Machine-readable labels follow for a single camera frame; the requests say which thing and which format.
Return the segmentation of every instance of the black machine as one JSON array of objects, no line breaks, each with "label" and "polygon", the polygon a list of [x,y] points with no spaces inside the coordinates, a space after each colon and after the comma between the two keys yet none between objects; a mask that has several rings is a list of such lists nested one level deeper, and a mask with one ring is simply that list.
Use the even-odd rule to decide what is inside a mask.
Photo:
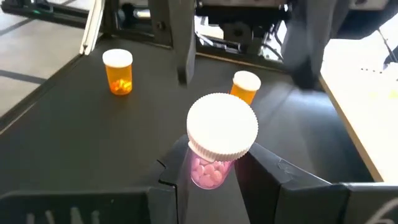
[{"label": "black machine", "polygon": [[[190,81],[198,53],[286,70],[302,88],[315,86],[330,38],[366,37],[398,12],[396,0],[95,2],[103,5],[99,7],[103,10],[101,32],[173,48],[181,84]],[[6,13],[80,28],[86,26],[88,17],[87,11],[46,0],[3,0],[1,8]],[[208,17],[209,24],[220,26],[224,38],[196,34],[194,15]],[[276,35],[281,21],[288,28],[283,43]],[[272,35],[282,45],[283,64],[265,60],[261,53]]]},{"label": "black machine", "polygon": [[[353,17],[373,14],[378,19],[372,20],[369,26],[359,26],[372,30],[392,17],[397,9],[396,1],[386,1],[381,7],[374,6],[373,11],[349,10],[350,6],[361,7],[371,1],[327,1],[327,5],[321,4],[321,11],[315,7],[320,2],[323,1],[254,1],[243,5],[229,2],[226,6],[221,1],[150,0],[147,4],[135,6],[130,2],[102,1],[104,7],[99,31],[173,49],[181,84],[189,83],[195,54],[201,54],[288,70],[297,84],[311,88],[330,37],[358,39],[368,31],[365,32],[364,28],[353,32],[347,28],[352,24],[358,25],[353,22],[356,20]],[[86,26],[89,17],[87,11],[45,0],[5,0],[1,7],[6,13],[80,28]],[[139,11],[148,9],[150,19],[138,16]],[[317,11],[322,15],[336,16],[328,17],[332,20],[318,19]],[[195,14],[208,16],[210,24],[219,24],[224,30],[224,39],[196,34]],[[281,20],[288,22],[288,34],[283,43],[284,64],[267,61],[259,55],[264,39],[277,31]],[[10,192],[0,198],[0,223],[185,223],[190,185],[190,150],[187,145],[188,138],[181,137],[164,157],[154,161],[149,174],[130,189],[114,192]],[[398,221],[397,186],[331,184],[258,144],[254,144],[235,163],[235,171],[252,224],[391,224]]]},{"label": "black machine", "polygon": [[[0,222],[13,224],[185,223],[188,137],[156,161],[137,187],[119,192],[11,192]],[[235,163],[250,223],[395,223],[398,187],[330,184],[254,144]]]}]

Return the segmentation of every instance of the black table surface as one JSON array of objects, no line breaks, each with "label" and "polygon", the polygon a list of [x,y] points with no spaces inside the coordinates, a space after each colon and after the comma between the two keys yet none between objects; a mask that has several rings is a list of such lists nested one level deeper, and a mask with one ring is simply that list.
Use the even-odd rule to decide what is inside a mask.
[{"label": "black table surface", "polygon": [[[127,96],[109,92],[101,57],[113,48],[134,57],[134,88]],[[371,180],[324,93],[302,93],[287,75],[271,70],[205,57],[197,57],[195,76],[183,87],[171,51],[107,39],[72,64],[0,135],[0,195],[133,185],[186,133],[192,103],[209,93],[230,91],[238,70],[252,71],[262,81],[252,104],[259,144],[332,182]],[[206,222],[248,223],[234,172],[216,190],[192,187],[187,223]]]}]

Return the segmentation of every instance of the metal frame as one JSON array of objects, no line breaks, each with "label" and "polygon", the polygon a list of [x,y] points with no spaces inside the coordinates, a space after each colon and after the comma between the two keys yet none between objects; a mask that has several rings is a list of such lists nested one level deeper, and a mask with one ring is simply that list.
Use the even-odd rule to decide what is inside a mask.
[{"label": "metal frame", "polygon": [[80,54],[89,55],[94,50],[98,32],[100,31],[104,7],[105,0],[93,1],[93,5],[88,13],[83,39],[80,44]]}]

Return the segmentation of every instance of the pill bottle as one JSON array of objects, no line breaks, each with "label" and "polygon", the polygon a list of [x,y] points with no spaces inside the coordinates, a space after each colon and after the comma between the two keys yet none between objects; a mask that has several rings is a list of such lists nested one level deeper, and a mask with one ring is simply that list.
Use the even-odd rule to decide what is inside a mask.
[{"label": "pill bottle", "polygon": [[219,187],[257,132],[256,115],[237,96],[212,93],[194,102],[187,116],[192,181],[203,189]]}]

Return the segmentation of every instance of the black cable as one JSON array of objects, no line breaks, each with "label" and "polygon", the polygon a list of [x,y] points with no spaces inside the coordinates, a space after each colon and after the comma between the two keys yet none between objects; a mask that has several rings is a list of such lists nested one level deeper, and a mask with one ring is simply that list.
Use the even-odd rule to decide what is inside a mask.
[{"label": "black cable", "polygon": [[397,60],[395,54],[393,53],[393,51],[391,50],[391,48],[388,46],[387,40],[384,38],[384,36],[383,36],[383,34],[381,33],[380,29],[377,29],[377,31],[379,32],[381,38],[383,39],[384,45],[387,47],[387,50],[388,50],[388,52],[389,52],[389,54],[390,54],[391,60],[392,60],[393,62],[395,62],[395,63],[398,63],[398,60]]},{"label": "black cable", "polygon": [[284,58],[278,53],[278,51],[276,51],[275,49],[273,49],[270,45],[268,45],[268,44],[263,44],[262,46],[263,46],[263,47],[266,47],[266,48],[268,48],[270,51],[272,51],[272,53],[274,53],[274,54],[278,57],[279,60],[284,61]]}]

